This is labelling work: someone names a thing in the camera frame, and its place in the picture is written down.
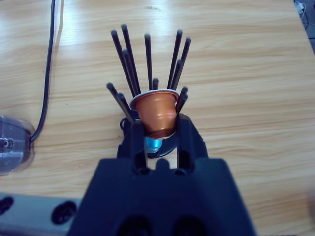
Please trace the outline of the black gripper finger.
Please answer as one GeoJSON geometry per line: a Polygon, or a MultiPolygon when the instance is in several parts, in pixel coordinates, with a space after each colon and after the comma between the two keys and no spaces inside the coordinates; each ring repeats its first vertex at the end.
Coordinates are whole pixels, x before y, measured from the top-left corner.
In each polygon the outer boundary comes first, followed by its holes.
{"type": "Polygon", "coordinates": [[[189,116],[178,114],[176,125],[178,168],[193,172],[197,159],[209,158],[206,144],[189,116]]]}
{"type": "Polygon", "coordinates": [[[141,122],[131,124],[128,119],[120,122],[124,138],[118,146],[117,158],[130,159],[133,172],[147,172],[144,152],[144,126],[141,122]]]}

